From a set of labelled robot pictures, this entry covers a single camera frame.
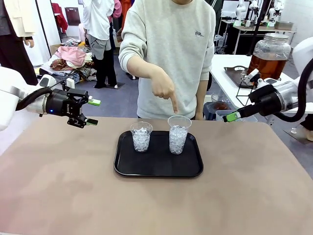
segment ice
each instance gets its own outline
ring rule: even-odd
[[[147,128],[141,127],[139,130],[134,130],[133,141],[137,152],[147,151],[150,142],[150,134]]]
[[[172,126],[170,129],[170,151],[181,154],[185,145],[188,130],[184,126]]]

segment orange garment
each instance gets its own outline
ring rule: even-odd
[[[129,8],[132,6],[132,1],[131,0],[120,0],[120,1],[121,1],[121,4],[122,4],[122,14],[123,14],[122,30],[123,30],[124,24],[125,24],[126,15],[127,15],[127,12],[129,10]]]

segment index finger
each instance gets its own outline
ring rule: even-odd
[[[177,103],[177,99],[176,99],[175,93],[173,93],[170,98],[171,98],[171,101],[172,101],[174,113],[177,114],[178,113],[178,103]]]

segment clear plastic cup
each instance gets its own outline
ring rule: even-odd
[[[131,125],[134,148],[137,152],[143,153],[148,150],[152,130],[152,125],[144,121]]]
[[[173,154],[181,154],[192,122],[184,116],[172,116],[168,119],[170,129],[170,151]]]

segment light gray sweatshirt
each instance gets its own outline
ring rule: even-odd
[[[204,0],[178,5],[172,0],[136,0],[122,33],[119,60],[140,56],[170,76],[179,114],[195,115],[199,82],[209,79],[214,55],[215,12]],[[140,78],[138,116],[165,119],[174,115],[171,100],[152,93],[151,80]]]

